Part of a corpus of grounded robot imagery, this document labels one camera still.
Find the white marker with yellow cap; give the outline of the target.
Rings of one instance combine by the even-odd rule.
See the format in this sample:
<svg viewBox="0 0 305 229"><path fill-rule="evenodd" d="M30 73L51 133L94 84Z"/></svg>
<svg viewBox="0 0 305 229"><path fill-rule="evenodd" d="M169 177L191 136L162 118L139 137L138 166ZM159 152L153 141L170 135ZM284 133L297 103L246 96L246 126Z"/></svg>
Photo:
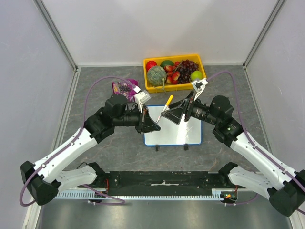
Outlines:
<svg viewBox="0 0 305 229"><path fill-rule="evenodd" d="M170 105L170 103L171 103L171 101L172 101L173 98L174 98L174 96L173 96L173 95L170 95L170 97L168 98L168 100L167 100L165 106L163 107L162 111L160 112L160 114L159 114L159 116L158 116L158 118L157 118L157 120L156 120L156 123L159 123L159 121L160 121L160 119L161 119L161 117L162 117L162 116L161 116L161 113L164 112L164 111L166 111L166 109L167 109L168 106Z"/></svg>

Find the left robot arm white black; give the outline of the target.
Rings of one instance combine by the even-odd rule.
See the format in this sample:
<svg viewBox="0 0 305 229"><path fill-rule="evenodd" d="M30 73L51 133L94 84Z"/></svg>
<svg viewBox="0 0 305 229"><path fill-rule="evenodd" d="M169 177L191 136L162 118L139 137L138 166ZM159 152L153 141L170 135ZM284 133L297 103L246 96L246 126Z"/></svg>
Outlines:
<svg viewBox="0 0 305 229"><path fill-rule="evenodd" d="M139 92L135 95L135 103L129 108L125 96L112 95L60 147L35 163L25 161L20 166L24 183L22 191L29 191L34 202L42 206L60 192L73 187L101 187L106 173L97 163L89 163L83 168L70 171L64 171L65 167L112 135L117 126L133 126L139 134L160 131L160 126L152 120L145 105L150 98L146 91Z"/></svg>

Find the blue framed whiteboard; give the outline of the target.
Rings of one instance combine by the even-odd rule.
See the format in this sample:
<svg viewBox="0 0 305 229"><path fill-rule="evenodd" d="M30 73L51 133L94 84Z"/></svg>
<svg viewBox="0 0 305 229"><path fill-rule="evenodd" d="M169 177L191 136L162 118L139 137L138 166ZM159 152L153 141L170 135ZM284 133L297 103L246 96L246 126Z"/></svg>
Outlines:
<svg viewBox="0 0 305 229"><path fill-rule="evenodd" d="M160 131L144 134L146 146L200 145L203 142L203 122L193 117L179 125L162 117L158 125Z"/></svg>

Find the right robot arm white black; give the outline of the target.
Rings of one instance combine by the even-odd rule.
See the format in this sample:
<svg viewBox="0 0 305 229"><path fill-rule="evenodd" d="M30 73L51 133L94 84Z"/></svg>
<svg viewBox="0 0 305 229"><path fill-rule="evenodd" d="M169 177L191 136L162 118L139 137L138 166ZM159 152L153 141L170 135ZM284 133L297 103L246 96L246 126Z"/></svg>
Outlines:
<svg viewBox="0 0 305 229"><path fill-rule="evenodd" d="M291 216L305 201L305 171L296 171L272 155L244 130L233 117L233 107L227 97L217 95L209 106L197 100L194 92L169 106L161 116L179 124L191 117L214 125L215 138L239 153L254 165L260 174L247 171L235 163L220 170L218 182L222 187L245 187L269 200L284 216Z"/></svg>

